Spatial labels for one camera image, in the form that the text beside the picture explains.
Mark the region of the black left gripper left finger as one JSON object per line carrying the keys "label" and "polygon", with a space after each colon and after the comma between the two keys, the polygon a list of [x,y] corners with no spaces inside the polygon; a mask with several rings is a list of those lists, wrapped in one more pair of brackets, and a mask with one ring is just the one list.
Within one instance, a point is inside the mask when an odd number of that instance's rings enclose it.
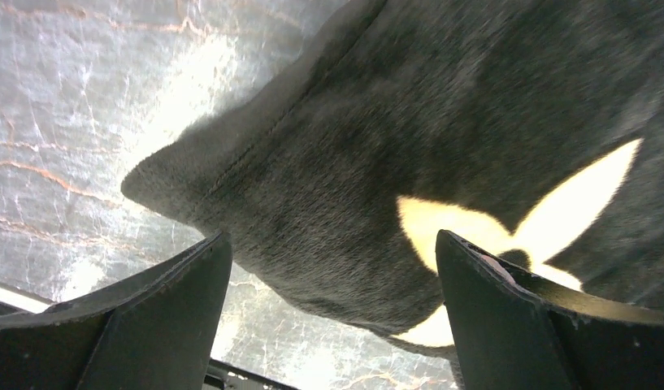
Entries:
{"label": "black left gripper left finger", "polygon": [[199,389],[228,280],[228,234],[39,313],[0,316],[0,389]]}

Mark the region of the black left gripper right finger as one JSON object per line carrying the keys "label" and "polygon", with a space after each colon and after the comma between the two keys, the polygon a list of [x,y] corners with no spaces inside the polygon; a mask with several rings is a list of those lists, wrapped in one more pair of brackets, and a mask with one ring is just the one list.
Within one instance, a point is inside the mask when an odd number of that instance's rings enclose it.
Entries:
{"label": "black left gripper right finger", "polygon": [[664,389],[664,312],[577,292],[440,231],[436,262],[469,389]]}

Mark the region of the black pillowcase with yellow flowers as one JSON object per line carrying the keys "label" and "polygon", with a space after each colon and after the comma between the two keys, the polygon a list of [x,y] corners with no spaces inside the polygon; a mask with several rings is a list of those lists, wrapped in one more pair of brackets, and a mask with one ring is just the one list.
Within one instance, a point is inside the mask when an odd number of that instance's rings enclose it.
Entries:
{"label": "black pillowcase with yellow flowers", "polygon": [[228,232],[291,306],[430,357],[455,357],[440,230],[664,311],[664,1],[348,2],[121,191]]}

